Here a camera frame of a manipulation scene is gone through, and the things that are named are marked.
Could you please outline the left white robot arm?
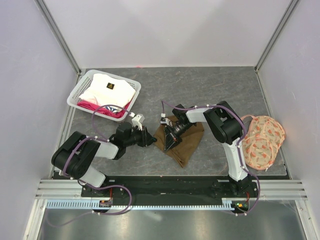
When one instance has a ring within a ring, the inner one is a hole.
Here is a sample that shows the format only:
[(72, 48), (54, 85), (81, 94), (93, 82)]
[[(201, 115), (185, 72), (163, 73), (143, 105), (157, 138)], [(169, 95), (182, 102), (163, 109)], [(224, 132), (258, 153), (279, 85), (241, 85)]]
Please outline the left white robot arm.
[(139, 128), (129, 122), (120, 123), (107, 140), (75, 131), (53, 154), (51, 164), (61, 170), (63, 176), (90, 185), (95, 194), (104, 197), (109, 193), (110, 185), (108, 177), (92, 166), (95, 156), (118, 160), (128, 147), (144, 148), (156, 141), (146, 126)]

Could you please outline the brown cloth napkin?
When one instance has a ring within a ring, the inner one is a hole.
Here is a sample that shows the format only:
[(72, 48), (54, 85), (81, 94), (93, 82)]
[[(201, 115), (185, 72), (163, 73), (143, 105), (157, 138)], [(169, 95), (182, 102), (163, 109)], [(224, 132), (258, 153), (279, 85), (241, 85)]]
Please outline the brown cloth napkin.
[(166, 152), (164, 152), (164, 126), (160, 125), (153, 136), (157, 139), (157, 141), (155, 142), (155, 146), (159, 148), (163, 153), (176, 160), (176, 162), (182, 168), (184, 168), (188, 164), (189, 159), (191, 158), (193, 153), (196, 151), (199, 143), (203, 138), (204, 133), (205, 130), (201, 122), (197, 123), (196, 125), (192, 125), (191, 128), (189, 128), (181, 135), (182, 142), (173, 149), (170, 149)]

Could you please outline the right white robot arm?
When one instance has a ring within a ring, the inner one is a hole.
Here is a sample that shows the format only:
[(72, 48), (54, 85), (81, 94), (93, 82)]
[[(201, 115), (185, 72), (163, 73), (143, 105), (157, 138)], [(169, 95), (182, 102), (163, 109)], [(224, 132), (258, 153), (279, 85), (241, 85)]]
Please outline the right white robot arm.
[(215, 139), (220, 142), (225, 151), (228, 164), (229, 191), (235, 197), (242, 196), (247, 191), (249, 183), (247, 168), (242, 158), (241, 139), (245, 126), (239, 116), (226, 101), (215, 105), (191, 106), (185, 108), (182, 104), (173, 107), (173, 115), (177, 118), (175, 124), (169, 123), (166, 114), (161, 114), (160, 123), (164, 124), (164, 151), (172, 150), (182, 143), (182, 134), (197, 123), (207, 123)]

